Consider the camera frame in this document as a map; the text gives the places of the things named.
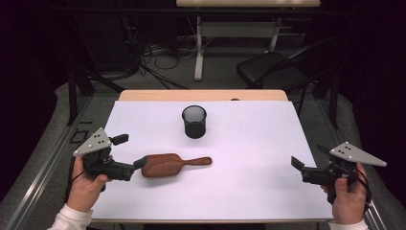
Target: gray plastic mount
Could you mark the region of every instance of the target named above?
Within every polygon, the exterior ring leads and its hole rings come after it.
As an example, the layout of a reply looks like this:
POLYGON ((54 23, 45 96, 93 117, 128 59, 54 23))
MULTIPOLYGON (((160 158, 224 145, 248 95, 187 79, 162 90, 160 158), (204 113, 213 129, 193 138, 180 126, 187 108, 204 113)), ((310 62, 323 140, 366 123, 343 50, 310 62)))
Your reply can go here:
POLYGON ((385 161, 370 155, 369 153, 353 146, 349 142, 345 142, 340 146, 331 149, 329 153, 350 162, 359 162, 381 167, 385 167, 387 165, 385 161))
POLYGON ((92 134, 81 146, 74 151, 74 156, 84 155, 93 151, 103 150, 111 147, 110 138, 101 127, 92 134))

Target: white tabletop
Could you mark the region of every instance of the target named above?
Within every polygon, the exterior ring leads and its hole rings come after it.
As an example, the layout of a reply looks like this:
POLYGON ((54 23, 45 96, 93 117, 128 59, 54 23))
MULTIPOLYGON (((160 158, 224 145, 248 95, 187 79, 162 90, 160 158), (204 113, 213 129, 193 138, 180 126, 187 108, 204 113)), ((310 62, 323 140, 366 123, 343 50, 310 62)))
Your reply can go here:
POLYGON ((185 166, 174 178, 112 181, 94 206, 94 221, 273 222, 332 219, 319 186, 302 182, 294 155, 314 161, 291 102, 116 102, 105 128, 129 134, 112 148, 118 162, 174 152, 188 160, 210 156, 206 167, 185 166), (200 139, 184 133, 181 112, 207 113, 200 139))
POLYGON ((177 0, 178 7, 319 7, 320 0, 177 0))

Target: spatula handle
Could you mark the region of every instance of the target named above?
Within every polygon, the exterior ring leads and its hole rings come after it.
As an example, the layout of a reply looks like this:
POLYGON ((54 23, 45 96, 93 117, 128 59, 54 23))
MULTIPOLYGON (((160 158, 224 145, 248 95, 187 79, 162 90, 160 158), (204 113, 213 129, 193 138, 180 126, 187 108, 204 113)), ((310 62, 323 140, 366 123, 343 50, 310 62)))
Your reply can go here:
POLYGON ((211 165, 212 162, 213 162, 212 158, 208 156, 184 161, 185 165, 195 165, 195 166, 211 165))

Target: wooden table edge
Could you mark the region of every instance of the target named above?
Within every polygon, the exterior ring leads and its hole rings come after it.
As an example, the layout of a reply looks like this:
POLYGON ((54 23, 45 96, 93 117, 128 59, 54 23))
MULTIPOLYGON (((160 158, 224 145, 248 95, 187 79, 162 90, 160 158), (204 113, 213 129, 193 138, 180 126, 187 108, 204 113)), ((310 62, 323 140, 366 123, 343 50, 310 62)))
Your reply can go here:
POLYGON ((191 101, 283 101, 282 90, 273 89, 193 89, 193 90, 125 90, 121 102, 191 102, 191 101))

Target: table leg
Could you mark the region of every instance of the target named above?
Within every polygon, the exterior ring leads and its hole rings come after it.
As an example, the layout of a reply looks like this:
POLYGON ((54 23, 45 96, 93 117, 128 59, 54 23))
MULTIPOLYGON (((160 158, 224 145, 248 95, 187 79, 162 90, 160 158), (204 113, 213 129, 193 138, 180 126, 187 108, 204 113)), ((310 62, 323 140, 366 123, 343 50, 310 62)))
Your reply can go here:
POLYGON ((197 58, 196 67, 194 69, 194 80, 201 81, 203 75, 203 50, 202 50, 202 31, 201 18, 197 17, 197 58))
POLYGON ((275 28, 273 29, 274 32, 273 32, 273 35, 271 38, 271 43, 269 44, 269 50, 268 50, 269 52, 275 51, 275 46, 277 45, 277 40, 278 40, 281 23, 282 23, 282 19, 278 18, 275 23, 275 28))

